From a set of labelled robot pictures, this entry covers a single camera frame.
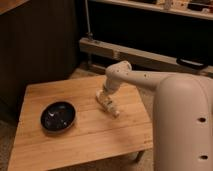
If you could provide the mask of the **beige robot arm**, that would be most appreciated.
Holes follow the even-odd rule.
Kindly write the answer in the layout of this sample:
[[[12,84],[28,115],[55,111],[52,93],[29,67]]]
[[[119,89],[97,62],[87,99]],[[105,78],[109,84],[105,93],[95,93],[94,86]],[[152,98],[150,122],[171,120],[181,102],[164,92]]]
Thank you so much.
[[[155,91],[154,171],[213,171],[213,79],[177,72],[135,71],[122,61],[109,66],[106,94],[122,83]]]

